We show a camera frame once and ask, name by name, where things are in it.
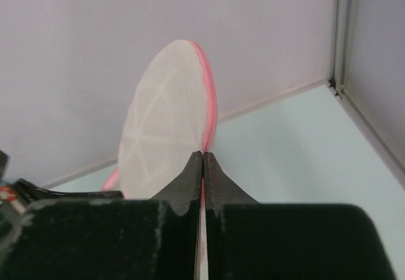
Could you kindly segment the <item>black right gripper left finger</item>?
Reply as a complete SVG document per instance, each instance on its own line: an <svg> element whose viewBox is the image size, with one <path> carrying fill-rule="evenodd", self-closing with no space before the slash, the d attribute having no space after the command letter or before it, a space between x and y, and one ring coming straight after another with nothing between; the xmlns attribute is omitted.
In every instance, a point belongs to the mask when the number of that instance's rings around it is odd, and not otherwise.
<svg viewBox="0 0 405 280"><path fill-rule="evenodd" d="M1 229L2 279L198 279L202 154L149 200L35 201Z"/></svg>

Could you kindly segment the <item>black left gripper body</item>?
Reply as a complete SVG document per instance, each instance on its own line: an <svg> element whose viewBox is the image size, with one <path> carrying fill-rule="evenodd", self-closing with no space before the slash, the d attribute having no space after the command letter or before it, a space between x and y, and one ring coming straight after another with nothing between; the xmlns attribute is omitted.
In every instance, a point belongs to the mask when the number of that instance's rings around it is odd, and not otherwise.
<svg viewBox="0 0 405 280"><path fill-rule="evenodd" d="M18 179L13 183L4 181L9 155L1 151L1 229L11 229L18 216L24 214L29 204L40 200L67 199L120 199L121 191L66 193L40 188L35 184Z"/></svg>

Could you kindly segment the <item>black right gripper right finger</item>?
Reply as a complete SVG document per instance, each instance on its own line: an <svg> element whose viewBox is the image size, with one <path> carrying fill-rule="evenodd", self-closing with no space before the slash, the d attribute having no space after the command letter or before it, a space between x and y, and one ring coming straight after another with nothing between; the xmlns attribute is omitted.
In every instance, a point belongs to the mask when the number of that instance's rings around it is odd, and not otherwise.
<svg viewBox="0 0 405 280"><path fill-rule="evenodd" d="M394 279L364 210L260 203L204 154L210 279Z"/></svg>

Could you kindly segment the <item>pink mesh laundry bag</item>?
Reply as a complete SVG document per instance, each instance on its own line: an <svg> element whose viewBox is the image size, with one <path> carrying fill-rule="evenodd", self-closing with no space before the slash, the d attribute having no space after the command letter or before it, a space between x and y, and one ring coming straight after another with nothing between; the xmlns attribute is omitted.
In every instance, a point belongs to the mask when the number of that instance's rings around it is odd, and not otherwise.
<svg viewBox="0 0 405 280"><path fill-rule="evenodd" d="M218 104L208 58L195 42L177 40L150 62L123 124L116 170L105 191L145 200L183 171L191 154L215 140Z"/></svg>

